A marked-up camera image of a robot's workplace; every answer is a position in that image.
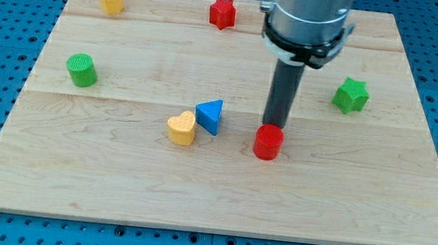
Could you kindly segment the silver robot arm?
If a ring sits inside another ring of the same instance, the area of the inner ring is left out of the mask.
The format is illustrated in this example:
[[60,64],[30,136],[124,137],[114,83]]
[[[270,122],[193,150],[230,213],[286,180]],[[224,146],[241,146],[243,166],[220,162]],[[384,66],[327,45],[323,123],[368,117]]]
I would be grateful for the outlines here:
[[346,24],[354,0],[263,0],[262,37],[288,66],[320,69],[339,55],[354,24]]

